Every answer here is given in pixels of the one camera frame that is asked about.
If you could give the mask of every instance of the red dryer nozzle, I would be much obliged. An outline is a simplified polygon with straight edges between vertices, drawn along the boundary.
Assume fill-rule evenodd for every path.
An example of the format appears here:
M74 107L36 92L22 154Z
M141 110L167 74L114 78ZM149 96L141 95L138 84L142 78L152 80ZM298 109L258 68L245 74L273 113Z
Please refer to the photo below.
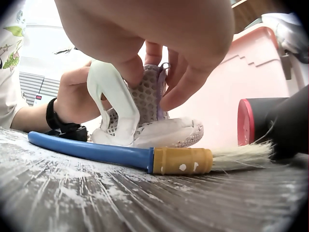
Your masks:
M243 146L254 142L255 127L251 105L247 99L241 99L238 104L237 139Z

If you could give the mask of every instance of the black hair dryer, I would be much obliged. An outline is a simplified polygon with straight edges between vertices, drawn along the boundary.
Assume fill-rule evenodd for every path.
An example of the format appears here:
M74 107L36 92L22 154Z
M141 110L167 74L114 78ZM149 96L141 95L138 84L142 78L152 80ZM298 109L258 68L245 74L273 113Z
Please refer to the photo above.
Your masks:
M291 97L247 98L238 105L238 144L272 140L273 159L308 154L308 85Z

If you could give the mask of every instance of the hand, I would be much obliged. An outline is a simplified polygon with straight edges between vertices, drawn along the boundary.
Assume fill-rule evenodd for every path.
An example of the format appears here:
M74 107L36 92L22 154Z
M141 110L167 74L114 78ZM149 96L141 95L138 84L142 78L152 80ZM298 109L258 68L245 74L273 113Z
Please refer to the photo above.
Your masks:
M131 87L143 76L138 52L158 65L162 45L171 68L161 107L187 101L225 57L234 34L230 0L55 0L63 28L85 54L112 63Z
M100 116L99 109L87 90L87 77L91 62L84 67L62 75L54 111L64 123L81 124ZM102 102L109 109L107 101Z

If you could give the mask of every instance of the brush bristles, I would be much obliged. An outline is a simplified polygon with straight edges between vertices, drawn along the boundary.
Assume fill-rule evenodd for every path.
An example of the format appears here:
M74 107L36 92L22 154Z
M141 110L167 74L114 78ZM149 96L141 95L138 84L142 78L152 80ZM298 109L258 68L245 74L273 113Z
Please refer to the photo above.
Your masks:
M248 144L224 149L212 149L212 171L241 170L250 167L262 168L270 162L273 144L268 141L260 144Z

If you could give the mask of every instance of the smartwatch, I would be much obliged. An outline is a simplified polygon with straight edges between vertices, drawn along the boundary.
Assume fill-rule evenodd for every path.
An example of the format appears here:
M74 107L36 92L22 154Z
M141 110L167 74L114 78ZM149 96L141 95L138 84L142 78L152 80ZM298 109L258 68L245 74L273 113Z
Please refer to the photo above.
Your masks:
M64 123L54 111L54 102L57 98L52 99L46 109L46 122L52 129L47 134L70 140L86 142L88 139L87 129L76 123Z

